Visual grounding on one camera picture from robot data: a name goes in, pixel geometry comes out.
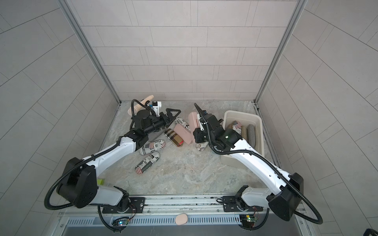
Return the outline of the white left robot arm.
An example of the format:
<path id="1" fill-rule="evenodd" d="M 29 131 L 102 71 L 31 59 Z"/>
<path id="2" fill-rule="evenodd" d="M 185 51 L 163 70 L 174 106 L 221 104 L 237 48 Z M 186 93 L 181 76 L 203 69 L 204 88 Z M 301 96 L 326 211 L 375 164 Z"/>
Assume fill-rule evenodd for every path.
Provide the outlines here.
<path id="1" fill-rule="evenodd" d="M 127 191 L 119 187 L 101 186 L 98 176 L 120 159 L 141 149 L 149 134 L 168 128 L 181 110 L 166 109 L 155 116 L 150 110 L 140 110 L 132 117 L 133 127 L 120 136 L 117 142 L 104 150 L 83 159 L 69 160 L 64 172 L 48 190 L 44 206 L 48 210 L 59 210 L 75 206 L 111 206 L 117 212 L 126 212 L 130 201 Z"/>

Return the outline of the map print glasses case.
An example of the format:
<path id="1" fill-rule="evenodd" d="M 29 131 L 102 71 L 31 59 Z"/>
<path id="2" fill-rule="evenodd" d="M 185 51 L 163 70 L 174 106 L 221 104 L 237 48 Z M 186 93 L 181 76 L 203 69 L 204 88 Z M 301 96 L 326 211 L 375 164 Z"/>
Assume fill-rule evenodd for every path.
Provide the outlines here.
<path id="1" fill-rule="evenodd" d="M 196 149 L 198 151 L 204 151 L 206 147 L 208 146 L 208 144 L 209 144 L 208 142 L 196 144 Z"/>

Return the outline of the cream plastic storage box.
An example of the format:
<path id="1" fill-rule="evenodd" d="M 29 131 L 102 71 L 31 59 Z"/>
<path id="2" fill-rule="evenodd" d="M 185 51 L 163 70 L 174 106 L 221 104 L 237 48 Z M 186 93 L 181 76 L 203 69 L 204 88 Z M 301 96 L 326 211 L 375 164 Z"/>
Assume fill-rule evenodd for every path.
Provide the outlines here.
<path id="1" fill-rule="evenodd" d="M 246 138 L 249 145 L 251 145 L 259 154 L 264 156 L 262 119 L 255 114 L 229 110 L 224 114 L 223 128 L 232 128 L 234 121 L 240 122 L 242 127 L 242 137 Z"/>

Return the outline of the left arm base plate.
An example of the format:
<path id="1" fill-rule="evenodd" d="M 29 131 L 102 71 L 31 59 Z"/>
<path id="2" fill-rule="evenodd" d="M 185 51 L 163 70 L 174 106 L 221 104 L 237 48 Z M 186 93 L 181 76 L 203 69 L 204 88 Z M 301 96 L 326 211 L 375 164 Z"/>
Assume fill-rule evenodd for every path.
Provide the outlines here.
<path id="1" fill-rule="evenodd" d="M 129 197 L 128 202 L 123 206 L 104 205 L 102 213 L 105 214 L 123 214 L 123 213 L 142 213 L 145 205 L 144 197 Z"/>

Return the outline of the dark grey glasses case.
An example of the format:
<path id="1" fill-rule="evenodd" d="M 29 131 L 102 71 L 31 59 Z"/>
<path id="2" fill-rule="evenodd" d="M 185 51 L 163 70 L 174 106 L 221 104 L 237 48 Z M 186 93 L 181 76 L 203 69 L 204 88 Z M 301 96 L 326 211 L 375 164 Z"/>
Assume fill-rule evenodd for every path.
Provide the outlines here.
<path id="1" fill-rule="evenodd" d="M 256 146 L 256 128 L 253 124 L 248 125 L 248 143 L 254 148 Z"/>

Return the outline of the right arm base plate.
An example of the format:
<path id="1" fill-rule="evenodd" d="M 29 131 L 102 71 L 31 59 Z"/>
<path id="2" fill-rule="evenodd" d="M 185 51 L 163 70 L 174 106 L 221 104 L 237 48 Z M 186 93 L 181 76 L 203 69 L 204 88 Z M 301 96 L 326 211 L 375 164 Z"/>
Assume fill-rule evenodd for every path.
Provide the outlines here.
<path id="1" fill-rule="evenodd" d="M 216 202 L 222 204 L 224 212 L 262 212 L 264 210 L 260 206 L 242 205 L 235 196 L 222 196 Z"/>

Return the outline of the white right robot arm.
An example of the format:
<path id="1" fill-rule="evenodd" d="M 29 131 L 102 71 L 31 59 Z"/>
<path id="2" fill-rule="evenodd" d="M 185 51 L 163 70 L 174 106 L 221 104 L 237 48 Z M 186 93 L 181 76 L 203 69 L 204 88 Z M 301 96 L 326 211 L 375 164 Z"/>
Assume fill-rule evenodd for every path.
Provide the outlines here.
<path id="1" fill-rule="evenodd" d="M 209 143 L 210 149 L 219 155 L 230 155 L 256 174 L 269 189 L 263 196 L 263 206 L 275 215 L 289 221 L 295 214 L 309 222 L 322 224 L 323 218 L 316 207 L 304 196 L 303 178 L 278 168 L 260 155 L 235 130 L 224 130 L 221 121 L 194 105 L 200 116 L 201 128 L 194 131 L 195 141 Z"/>

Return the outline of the brown plaid glasses case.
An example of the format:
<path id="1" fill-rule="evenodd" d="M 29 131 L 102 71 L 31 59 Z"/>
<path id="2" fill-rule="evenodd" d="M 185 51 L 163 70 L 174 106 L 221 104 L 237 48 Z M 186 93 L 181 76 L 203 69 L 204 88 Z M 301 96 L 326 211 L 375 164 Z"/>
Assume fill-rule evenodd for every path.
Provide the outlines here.
<path id="1" fill-rule="evenodd" d="M 164 134 L 175 146 L 181 147 L 184 144 L 184 140 L 173 129 L 166 129 Z"/>

